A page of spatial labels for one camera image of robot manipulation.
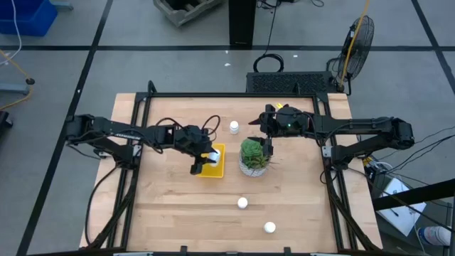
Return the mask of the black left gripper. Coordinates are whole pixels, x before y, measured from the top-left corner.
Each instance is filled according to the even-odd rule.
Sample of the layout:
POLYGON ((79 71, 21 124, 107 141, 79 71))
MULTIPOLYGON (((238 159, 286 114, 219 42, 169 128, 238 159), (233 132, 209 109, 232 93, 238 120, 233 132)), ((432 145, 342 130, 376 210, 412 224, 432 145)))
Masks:
POLYGON ((209 137, 209 130, 206 128, 200 129, 194 125, 188 125, 175 131, 174 149, 181 153, 195 156, 190 174, 201 174, 203 165, 210 162, 210 159, 201 156, 201 154, 216 153, 209 137))

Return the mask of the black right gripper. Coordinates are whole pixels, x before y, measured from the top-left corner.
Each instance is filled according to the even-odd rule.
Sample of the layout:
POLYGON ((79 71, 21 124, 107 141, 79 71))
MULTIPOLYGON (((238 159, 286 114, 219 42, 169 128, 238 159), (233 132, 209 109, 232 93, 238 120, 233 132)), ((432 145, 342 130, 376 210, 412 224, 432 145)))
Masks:
MULTIPOLYGON (((269 124, 275 118, 273 137, 308 137, 309 136, 309 115, 295 107, 282 107, 278 111, 271 105, 265 105, 265 111, 249 125, 269 124)), ((248 137, 248 139, 259 142, 262 146, 264 156, 273 155, 272 138, 248 137)))

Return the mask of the yellow plastic basket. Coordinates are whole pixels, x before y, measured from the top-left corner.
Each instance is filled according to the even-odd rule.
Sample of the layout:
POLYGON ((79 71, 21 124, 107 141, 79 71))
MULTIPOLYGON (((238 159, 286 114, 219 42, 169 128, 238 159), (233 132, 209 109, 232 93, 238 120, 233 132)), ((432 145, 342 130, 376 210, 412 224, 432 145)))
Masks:
MULTIPOLYGON (((224 144, 214 144, 214 149, 220 150, 221 158, 220 162, 216 167, 212 167, 210 163, 204 164, 202 168, 202 173, 197 174, 198 177, 201 178, 222 178, 224 176, 224 168, 225 168, 225 145, 224 144)), ((202 156, 208 158, 209 153, 204 153, 202 156)))

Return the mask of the black computer case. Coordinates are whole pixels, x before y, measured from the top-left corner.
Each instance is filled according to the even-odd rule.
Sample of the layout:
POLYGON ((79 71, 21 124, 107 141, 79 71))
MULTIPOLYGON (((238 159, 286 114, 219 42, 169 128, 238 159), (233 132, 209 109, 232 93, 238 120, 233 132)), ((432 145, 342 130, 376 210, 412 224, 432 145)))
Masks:
POLYGON ((337 92, 337 87, 329 71, 248 73, 246 91, 306 95, 337 92))

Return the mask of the black square pillar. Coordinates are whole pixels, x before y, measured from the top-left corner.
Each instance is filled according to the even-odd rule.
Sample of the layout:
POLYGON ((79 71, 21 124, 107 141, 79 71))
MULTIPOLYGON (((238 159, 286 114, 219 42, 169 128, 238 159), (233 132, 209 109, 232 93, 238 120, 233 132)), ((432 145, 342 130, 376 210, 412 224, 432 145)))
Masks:
POLYGON ((228 0, 230 45, 251 47, 257 0, 228 0))

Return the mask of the black power box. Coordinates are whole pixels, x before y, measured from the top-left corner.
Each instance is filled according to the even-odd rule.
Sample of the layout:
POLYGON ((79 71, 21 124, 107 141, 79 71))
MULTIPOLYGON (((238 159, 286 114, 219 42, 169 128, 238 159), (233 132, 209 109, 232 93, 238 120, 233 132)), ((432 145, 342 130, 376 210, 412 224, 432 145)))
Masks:
POLYGON ((373 183, 378 188, 382 188, 385 183, 385 172, 386 170, 381 167, 374 166, 364 166, 365 174, 367 175, 369 181, 373 183))

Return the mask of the black floor fan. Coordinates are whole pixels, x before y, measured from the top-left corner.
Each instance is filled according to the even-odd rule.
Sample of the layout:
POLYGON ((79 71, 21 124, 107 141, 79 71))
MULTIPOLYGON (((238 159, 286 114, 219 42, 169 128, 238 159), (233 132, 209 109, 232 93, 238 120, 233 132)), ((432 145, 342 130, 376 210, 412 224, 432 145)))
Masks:
POLYGON ((373 42, 374 30, 374 21, 367 15, 357 18, 349 28, 338 57, 337 91, 344 92, 346 83, 348 95, 351 94, 350 83, 358 76, 366 62, 373 42))

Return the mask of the grey wooden crate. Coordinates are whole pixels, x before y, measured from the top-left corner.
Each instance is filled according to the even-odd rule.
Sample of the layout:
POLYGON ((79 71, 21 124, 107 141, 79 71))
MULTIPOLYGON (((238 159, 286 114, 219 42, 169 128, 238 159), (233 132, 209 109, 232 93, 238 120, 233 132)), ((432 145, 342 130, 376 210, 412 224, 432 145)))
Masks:
POLYGON ((154 6, 176 27, 207 13, 225 0, 153 0, 154 6))

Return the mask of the white cardboard box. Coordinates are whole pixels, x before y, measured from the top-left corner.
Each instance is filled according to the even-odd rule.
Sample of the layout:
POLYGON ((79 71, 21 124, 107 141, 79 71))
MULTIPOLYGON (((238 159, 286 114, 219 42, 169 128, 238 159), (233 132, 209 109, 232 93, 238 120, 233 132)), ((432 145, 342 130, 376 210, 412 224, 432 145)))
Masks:
MULTIPOLYGON (((386 185, 385 192, 380 197, 386 197, 389 194, 398 194, 409 189, 409 186, 398 178, 392 178, 388 185, 386 185)), ((417 234, 418 228, 416 224, 420 214, 407 206, 378 210, 377 213, 403 235, 408 236, 410 233, 417 234)))

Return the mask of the black metal beam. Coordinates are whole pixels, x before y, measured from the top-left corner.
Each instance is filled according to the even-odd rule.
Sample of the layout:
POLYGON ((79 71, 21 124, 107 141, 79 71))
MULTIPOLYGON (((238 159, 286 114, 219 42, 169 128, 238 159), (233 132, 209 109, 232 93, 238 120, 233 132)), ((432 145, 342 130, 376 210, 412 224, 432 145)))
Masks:
POLYGON ((455 178, 439 183, 412 188, 408 191, 391 194, 373 200, 375 210, 396 208, 399 206, 410 206, 417 203, 439 200, 455 195, 455 178))

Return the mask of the clear plastic bottle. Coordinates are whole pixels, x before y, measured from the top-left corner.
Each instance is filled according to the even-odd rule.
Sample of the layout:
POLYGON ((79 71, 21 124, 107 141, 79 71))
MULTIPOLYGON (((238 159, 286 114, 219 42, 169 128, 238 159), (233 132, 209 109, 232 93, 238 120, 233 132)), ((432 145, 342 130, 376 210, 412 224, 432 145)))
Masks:
POLYGON ((450 246, 451 232, 440 226, 430 226, 417 230, 423 243, 436 246, 450 246))

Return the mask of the grey floor stand bar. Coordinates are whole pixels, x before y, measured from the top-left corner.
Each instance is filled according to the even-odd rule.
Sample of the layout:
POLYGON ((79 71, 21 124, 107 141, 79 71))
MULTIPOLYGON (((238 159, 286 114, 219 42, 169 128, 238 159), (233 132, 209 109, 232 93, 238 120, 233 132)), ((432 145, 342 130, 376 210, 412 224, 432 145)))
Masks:
POLYGON ((31 86, 27 84, 13 84, 0 82, 0 92, 27 95, 30 91, 31 86))

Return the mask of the black object at floor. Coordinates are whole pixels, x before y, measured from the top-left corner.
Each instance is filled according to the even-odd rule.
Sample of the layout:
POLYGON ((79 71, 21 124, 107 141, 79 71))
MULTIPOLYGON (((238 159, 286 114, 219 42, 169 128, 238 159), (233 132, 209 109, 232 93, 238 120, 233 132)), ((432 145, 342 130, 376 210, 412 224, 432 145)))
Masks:
POLYGON ((13 122, 10 120, 7 111, 0 110, 0 129, 12 128, 13 122))

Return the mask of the blue plastic bin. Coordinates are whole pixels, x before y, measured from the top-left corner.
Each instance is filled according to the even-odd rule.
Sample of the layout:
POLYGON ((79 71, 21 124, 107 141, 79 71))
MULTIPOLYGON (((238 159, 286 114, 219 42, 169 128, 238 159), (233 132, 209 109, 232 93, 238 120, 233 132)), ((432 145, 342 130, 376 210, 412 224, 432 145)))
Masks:
POLYGON ((44 36, 57 17, 50 0, 0 0, 0 33, 44 36))

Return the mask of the black aluminium table frame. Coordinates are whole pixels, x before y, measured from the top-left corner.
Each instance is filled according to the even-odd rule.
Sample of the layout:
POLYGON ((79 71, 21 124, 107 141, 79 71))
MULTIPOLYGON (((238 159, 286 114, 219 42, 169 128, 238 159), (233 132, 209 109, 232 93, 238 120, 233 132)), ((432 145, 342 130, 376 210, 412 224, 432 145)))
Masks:
POLYGON ((336 212, 328 197, 321 151, 311 139, 275 139, 267 173, 244 175, 238 164, 240 145, 259 129, 249 125, 265 105, 289 104, 312 111, 311 97, 247 93, 119 93, 110 119, 149 125, 168 123, 217 127, 217 141, 226 146, 222 178, 190 174, 193 159, 174 150, 157 154, 145 148, 132 207, 125 210, 106 245, 136 252, 204 252, 231 256, 244 253, 334 253, 359 239, 336 212), (230 133, 231 121, 239 132, 230 133), (237 207, 246 198, 246 209, 237 207), (264 224, 277 229, 266 233, 264 224))

